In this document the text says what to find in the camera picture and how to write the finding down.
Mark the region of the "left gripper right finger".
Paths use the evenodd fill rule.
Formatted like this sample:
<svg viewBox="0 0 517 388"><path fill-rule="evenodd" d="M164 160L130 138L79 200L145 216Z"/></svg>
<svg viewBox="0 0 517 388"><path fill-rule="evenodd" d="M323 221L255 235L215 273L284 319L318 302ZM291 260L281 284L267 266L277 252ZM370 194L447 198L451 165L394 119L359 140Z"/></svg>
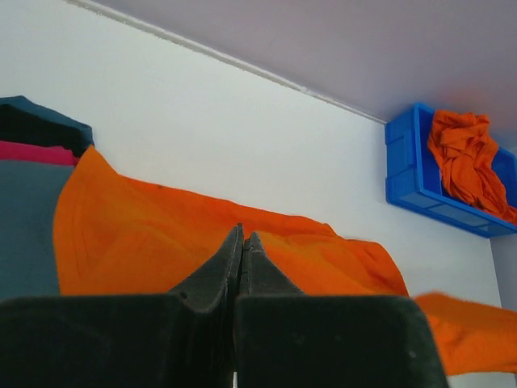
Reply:
<svg viewBox="0 0 517 388"><path fill-rule="evenodd" d="M234 313L240 387L445 387L431 330L406 297L303 293L245 242Z"/></svg>

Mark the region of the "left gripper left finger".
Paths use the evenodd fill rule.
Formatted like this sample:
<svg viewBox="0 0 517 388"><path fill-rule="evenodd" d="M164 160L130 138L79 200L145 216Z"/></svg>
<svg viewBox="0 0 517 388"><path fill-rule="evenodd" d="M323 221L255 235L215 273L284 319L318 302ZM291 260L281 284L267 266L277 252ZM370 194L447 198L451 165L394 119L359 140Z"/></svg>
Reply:
<svg viewBox="0 0 517 388"><path fill-rule="evenodd" d="M235 226L166 293L4 301L2 386L230 387L243 243Z"/></svg>

